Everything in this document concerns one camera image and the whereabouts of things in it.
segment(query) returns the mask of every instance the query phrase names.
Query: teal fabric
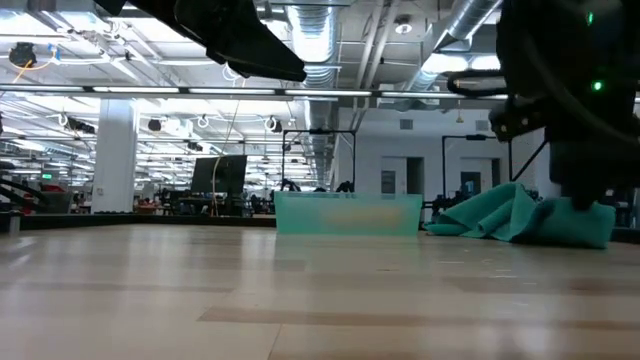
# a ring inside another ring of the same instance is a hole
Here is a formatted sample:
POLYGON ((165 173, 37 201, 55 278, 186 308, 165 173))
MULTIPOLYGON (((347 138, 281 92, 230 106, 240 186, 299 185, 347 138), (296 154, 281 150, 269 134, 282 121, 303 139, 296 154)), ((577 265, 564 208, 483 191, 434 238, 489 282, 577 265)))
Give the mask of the teal fabric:
POLYGON ((577 212, 568 198, 537 203, 521 184, 510 183, 452 207, 426 229, 440 236, 605 249, 614 225, 611 206, 577 212))

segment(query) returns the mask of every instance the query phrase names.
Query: black monitor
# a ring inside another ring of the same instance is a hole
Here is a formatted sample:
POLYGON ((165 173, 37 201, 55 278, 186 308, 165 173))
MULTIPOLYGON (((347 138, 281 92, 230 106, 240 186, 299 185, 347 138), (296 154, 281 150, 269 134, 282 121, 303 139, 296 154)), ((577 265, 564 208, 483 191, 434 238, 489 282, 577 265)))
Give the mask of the black monitor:
MULTIPOLYGON (((217 157, 196 160, 191 181, 191 192, 210 193, 213 190, 213 168, 217 157)), ((223 156, 216 170, 216 192, 241 194, 244 189, 244 175, 247 168, 245 155, 223 156)))

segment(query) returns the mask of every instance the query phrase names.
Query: translucent teal bin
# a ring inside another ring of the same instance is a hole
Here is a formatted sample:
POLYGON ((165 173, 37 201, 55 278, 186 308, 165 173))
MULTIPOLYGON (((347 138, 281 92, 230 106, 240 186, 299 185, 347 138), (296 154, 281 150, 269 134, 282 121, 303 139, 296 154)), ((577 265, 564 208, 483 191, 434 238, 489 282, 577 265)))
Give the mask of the translucent teal bin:
POLYGON ((275 193, 280 234, 415 236, 421 195, 275 193))

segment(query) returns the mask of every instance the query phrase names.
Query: floor plank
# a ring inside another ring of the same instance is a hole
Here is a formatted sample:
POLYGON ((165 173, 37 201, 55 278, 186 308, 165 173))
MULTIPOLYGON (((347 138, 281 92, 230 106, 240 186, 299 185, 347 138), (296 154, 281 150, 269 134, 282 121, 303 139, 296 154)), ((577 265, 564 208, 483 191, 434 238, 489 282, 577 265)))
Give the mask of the floor plank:
POLYGON ((2 359, 640 358, 640 247, 132 225, 0 238, 2 359))

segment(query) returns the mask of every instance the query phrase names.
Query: green led light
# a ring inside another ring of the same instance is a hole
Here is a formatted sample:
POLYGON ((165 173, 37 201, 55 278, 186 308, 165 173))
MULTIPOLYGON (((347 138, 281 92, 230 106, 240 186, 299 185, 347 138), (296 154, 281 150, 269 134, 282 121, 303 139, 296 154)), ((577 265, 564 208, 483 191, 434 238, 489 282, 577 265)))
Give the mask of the green led light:
POLYGON ((593 91, 600 91, 604 88, 604 83, 602 81, 594 81, 591 84, 591 90, 593 91))

